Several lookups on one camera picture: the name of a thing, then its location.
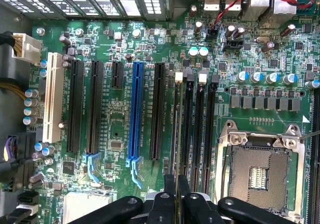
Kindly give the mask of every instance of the motherboard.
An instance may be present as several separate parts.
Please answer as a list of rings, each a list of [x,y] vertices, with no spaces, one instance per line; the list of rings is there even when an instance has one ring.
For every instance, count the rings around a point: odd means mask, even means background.
[[[42,61],[24,122],[42,150],[29,186],[40,223],[145,199],[166,174],[186,175],[215,203],[232,196],[306,223],[311,139],[301,137],[319,87],[318,17],[300,13],[280,29],[237,19],[210,29],[212,19],[187,12],[175,22],[35,21]]]

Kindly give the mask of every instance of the white pci slot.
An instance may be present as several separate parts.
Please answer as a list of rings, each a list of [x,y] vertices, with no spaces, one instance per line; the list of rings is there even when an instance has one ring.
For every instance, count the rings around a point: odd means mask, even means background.
[[[65,69],[62,67],[62,55],[48,53],[45,102],[43,116],[42,141],[54,143],[61,140],[61,129],[58,127],[62,117]]]

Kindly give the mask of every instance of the green circuit board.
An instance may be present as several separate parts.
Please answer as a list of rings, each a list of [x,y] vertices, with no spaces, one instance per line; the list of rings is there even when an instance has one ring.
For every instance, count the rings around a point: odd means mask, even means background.
[[[46,59],[48,52],[62,53],[63,44],[59,37],[65,32],[70,33],[70,40],[76,50],[82,50],[81,55],[76,55],[77,59],[85,63],[84,90],[82,106],[82,123],[80,149],[77,154],[66,151],[67,129],[62,131],[62,141],[54,143],[56,152],[52,157],[52,165],[45,165],[43,162],[37,163],[37,172],[45,174],[44,185],[37,189],[41,195],[40,223],[62,223],[64,196],[68,192],[94,193],[97,195],[109,196],[113,201],[128,195],[137,196],[144,199],[150,192],[161,191],[164,188],[163,174],[178,175],[180,170],[181,135],[183,133],[183,107],[185,98],[185,83],[172,85],[168,78],[169,64],[174,64],[174,72],[186,72],[195,74],[195,87],[197,86],[198,73],[207,74],[208,80],[211,75],[219,75],[219,84],[215,95],[215,112],[213,123],[213,142],[211,144],[210,180],[208,194],[214,200],[215,170],[217,159],[217,139],[223,129],[225,122],[233,120],[240,131],[252,131],[263,133],[283,133],[288,125],[295,123],[303,134],[307,134],[312,129],[313,115],[313,92],[305,87],[305,74],[307,64],[312,64],[312,73],[315,80],[318,80],[319,49],[318,40],[320,38],[320,28],[318,26],[318,16],[296,16],[290,23],[296,25],[296,30],[288,37],[280,37],[280,30],[259,29],[257,23],[238,22],[237,20],[223,20],[219,31],[218,39],[214,42],[205,42],[205,33],[194,34],[194,23],[201,20],[210,23],[211,20],[201,17],[189,18],[182,15],[175,22],[115,22],[115,21],[43,21],[34,23],[33,37],[43,42],[42,59]],[[243,27],[246,32],[243,36],[244,48],[240,51],[225,52],[222,43],[225,42],[224,30],[229,24]],[[306,24],[311,24],[311,31],[306,31]],[[40,37],[36,29],[43,27],[45,35]],[[75,30],[83,29],[84,36],[76,37]],[[114,30],[122,33],[122,40],[115,41],[107,35],[106,30]],[[132,31],[139,29],[139,38],[133,38]],[[277,48],[263,53],[261,47],[263,43],[255,42],[255,38],[260,36],[270,37],[277,44]],[[206,60],[209,65],[204,67],[203,59],[189,58],[188,51],[191,47],[207,47],[209,50]],[[127,62],[125,55],[133,55],[132,62]],[[89,176],[85,172],[86,163],[83,162],[86,146],[86,123],[87,108],[89,106],[89,85],[90,67],[93,60],[104,63],[103,71],[103,95],[102,95],[102,115],[100,126],[99,152],[101,159],[98,163],[96,176],[101,182],[98,186],[92,185]],[[124,83],[123,90],[111,88],[112,61],[119,60],[124,63]],[[139,155],[142,160],[138,164],[138,179],[142,183],[142,188],[132,182],[130,168],[126,168],[127,145],[130,121],[130,100],[131,85],[133,76],[133,62],[141,61],[145,64],[144,90],[141,121],[141,138]],[[153,108],[153,89],[155,63],[166,63],[165,95],[163,109],[163,126],[160,159],[150,160],[150,137]],[[39,86],[38,67],[31,67],[30,88],[37,89]],[[246,71],[262,72],[264,76],[277,72],[280,80],[275,84],[267,84],[262,81],[259,84],[252,84],[249,80],[239,83],[236,75]],[[293,85],[284,85],[282,77],[286,74],[294,73],[298,78]],[[68,117],[70,71],[65,71],[64,91],[63,91],[63,116],[62,120]],[[253,97],[255,89],[259,90],[259,96],[264,96],[266,90],[270,91],[271,97],[294,98],[300,100],[299,111],[276,111],[253,108],[232,108],[230,105],[231,96]],[[191,136],[195,125],[196,89],[193,95],[193,119],[190,125]],[[207,118],[207,91],[208,85],[204,87],[203,120]],[[39,97],[39,115],[43,117],[43,102]],[[201,122],[202,133],[205,135],[206,124]],[[30,130],[41,127],[36,124]],[[121,147],[117,150],[111,148],[111,141],[120,141]],[[305,141],[305,163],[303,176],[302,196],[302,220],[307,216],[308,206],[308,185],[311,141]],[[286,209],[295,208],[296,172],[297,156],[292,155],[289,161],[290,168],[287,174],[286,185]],[[65,162],[74,163],[71,172],[64,169]],[[191,179],[190,167],[187,177]],[[61,193],[54,192],[53,183],[62,183]],[[201,175],[197,180],[197,191],[202,191]]]

